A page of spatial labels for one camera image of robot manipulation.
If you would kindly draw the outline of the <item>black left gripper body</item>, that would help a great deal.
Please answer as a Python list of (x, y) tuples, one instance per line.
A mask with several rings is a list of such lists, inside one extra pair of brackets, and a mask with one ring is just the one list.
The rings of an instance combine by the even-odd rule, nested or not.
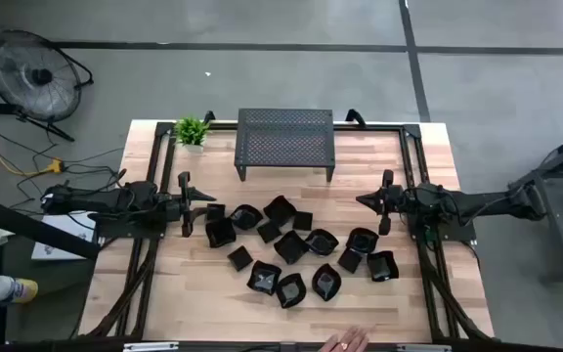
[(183, 238), (188, 238), (192, 234), (195, 220), (191, 210), (193, 192), (189, 185), (190, 181), (191, 173), (189, 171), (181, 172), (178, 175), (180, 194), (177, 196), (170, 195), (168, 201), (164, 204), (165, 220), (167, 222), (180, 222)]

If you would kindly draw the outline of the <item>black square mini bowl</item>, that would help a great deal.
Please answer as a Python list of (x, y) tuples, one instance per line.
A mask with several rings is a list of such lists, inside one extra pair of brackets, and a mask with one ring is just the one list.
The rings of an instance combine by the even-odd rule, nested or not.
[(393, 251), (371, 253), (367, 256), (367, 264), (373, 282), (385, 282), (400, 277)]
[(205, 225), (205, 233), (211, 248), (221, 247), (237, 239), (237, 234), (230, 218), (222, 218), (207, 223)]
[(258, 292), (273, 295), (276, 291), (282, 269), (276, 265), (256, 261), (251, 269), (247, 286)]
[(285, 196), (277, 196), (263, 208), (267, 217), (280, 227), (285, 225), (297, 212)]
[(309, 251), (309, 246), (296, 231), (291, 230), (274, 243), (274, 249), (286, 264), (292, 265)]

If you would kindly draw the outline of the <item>white and yellow bottle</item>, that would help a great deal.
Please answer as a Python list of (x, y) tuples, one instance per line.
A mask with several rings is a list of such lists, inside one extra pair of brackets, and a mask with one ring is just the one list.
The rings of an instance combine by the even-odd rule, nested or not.
[(0, 276), (0, 302), (24, 304), (38, 293), (38, 283), (29, 279)]

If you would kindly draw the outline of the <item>person's hand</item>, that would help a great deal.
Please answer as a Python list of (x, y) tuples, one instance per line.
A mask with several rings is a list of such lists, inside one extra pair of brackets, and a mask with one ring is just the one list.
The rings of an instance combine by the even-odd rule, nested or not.
[(338, 334), (330, 336), (318, 352), (365, 352), (368, 344), (368, 331), (351, 327), (341, 336)]

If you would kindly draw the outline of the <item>silver metal bracket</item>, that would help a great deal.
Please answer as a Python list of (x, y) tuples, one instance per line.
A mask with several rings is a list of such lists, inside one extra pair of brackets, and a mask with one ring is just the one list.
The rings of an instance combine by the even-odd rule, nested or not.
[(439, 344), (398, 344), (396, 352), (453, 352), (449, 345)]
[(122, 352), (171, 352), (178, 351), (177, 341), (137, 342), (123, 345)]

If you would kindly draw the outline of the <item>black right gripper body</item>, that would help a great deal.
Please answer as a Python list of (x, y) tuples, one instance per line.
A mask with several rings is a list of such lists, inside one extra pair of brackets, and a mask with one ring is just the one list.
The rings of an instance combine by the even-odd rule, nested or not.
[(387, 236), (391, 230), (391, 213), (405, 213), (408, 210), (408, 196), (401, 185), (394, 184), (394, 172), (390, 169), (383, 171), (382, 184), (379, 188), (379, 200), (381, 205), (381, 219), (378, 226), (378, 234)]

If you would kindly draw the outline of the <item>black diagonal support beam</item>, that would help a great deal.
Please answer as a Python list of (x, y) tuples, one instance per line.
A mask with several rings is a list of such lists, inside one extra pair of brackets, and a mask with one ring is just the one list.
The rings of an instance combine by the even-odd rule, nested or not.
[(0, 228), (86, 259), (96, 259), (100, 247), (0, 204)]

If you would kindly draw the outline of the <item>white paper sheet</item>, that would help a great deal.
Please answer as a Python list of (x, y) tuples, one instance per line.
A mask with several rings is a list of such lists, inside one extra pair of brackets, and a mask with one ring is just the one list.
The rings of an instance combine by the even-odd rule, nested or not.
[[(45, 215), (42, 222), (73, 234), (86, 242), (92, 242), (94, 240), (95, 222), (88, 215), (89, 212), (74, 212), (70, 215)], [(36, 242), (31, 253), (31, 259), (38, 261), (82, 260), (83, 257)]]

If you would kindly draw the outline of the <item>black perforated metal shelf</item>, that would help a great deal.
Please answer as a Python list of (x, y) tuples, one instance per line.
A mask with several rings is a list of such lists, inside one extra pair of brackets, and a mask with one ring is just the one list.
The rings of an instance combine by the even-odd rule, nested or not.
[(335, 168), (332, 111), (240, 109), (235, 168), (241, 181), (249, 166), (323, 168), (330, 182)]

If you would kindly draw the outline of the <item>artificial plant in white pot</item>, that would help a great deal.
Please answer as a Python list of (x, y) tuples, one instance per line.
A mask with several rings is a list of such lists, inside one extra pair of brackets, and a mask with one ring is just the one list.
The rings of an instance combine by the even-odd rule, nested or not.
[(201, 153), (209, 130), (209, 123), (192, 115), (179, 119), (174, 126), (177, 141), (191, 153)]

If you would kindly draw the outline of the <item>black floor fan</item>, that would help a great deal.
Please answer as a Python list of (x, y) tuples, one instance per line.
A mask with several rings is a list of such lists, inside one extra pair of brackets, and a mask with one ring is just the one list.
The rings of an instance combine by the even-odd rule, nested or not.
[(93, 84), (92, 71), (56, 43), (25, 30), (0, 31), (0, 115), (72, 142), (56, 124), (75, 113)]

